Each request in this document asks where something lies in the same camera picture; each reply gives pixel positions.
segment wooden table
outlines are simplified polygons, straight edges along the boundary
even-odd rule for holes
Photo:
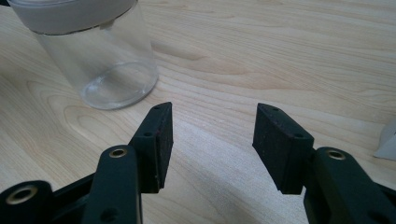
[[[258,102],[351,153],[396,189],[396,161],[373,157],[396,117],[396,2],[142,0],[161,73],[117,111],[89,108],[10,8],[0,7],[0,190],[91,174],[149,109],[171,101],[175,143],[165,189],[143,196],[145,223],[306,223],[251,146]]]

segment transparent container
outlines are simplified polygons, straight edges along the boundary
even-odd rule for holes
[[[9,1],[20,16],[13,6],[19,2],[21,0]],[[52,8],[60,1],[24,0],[23,2],[34,2],[42,7]],[[39,43],[78,91],[81,99],[94,108],[116,109],[136,103],[146,96],[158,79],[158,71],[137,2],[112,1],[116,4],[120,2],[121,6],[115,6],[116,9],[109,8],[110,3],[107,0],[88,0],[91,4],[96,4],[94,9],[88,3],[86,6],[81,6],[79,3],[81,0],[63,2],[66,5],[70,2],[77,3],[76,6],[69,7],[72,10],[74,7],[79,7],[76,11],[81,12],[77,13],[77,16],[73,13],[67,15],[67,8],[62,8],[60,11],[65,16],[58,18],[58,8],[55,11],[45,8],[44,13],[47,13],[49,18],[43,18],[43,22],[38,25],[29,24],[32,18],[26,19],[26,14],[20,18],[22,21],[28,20],[25,25],[34,31]],[[115,12],[103,16],[111,10]],[[75,25],[84,18],[65,20],[84,16],[90,20],[93,17],[93,21]],[[48,21],[52,21],[52,24],[44,24]]]

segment glass jar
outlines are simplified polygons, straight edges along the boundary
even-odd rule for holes
[[[81,99],[98,109],[141,100],[158,71],[136,0],[9,0]]]

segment jar lid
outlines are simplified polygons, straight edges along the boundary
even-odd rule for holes
[[[112,21],[136,0],[8,0],[23,24],[46,35],[63,35]]]

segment wood grain surface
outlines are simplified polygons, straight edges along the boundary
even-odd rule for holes
[[[257,103],[282,108],[315,147],[352,154],[396,189],[396,161],[373,157],[396,117],[392,0],[142,0],[160,80],[136,105],[89,108],[30,31],[0,7],[0,191],[59,189],[126,144],[171,101],[175,144],[145,223],[307,223],[303,196],[276,190],[251,146]]]

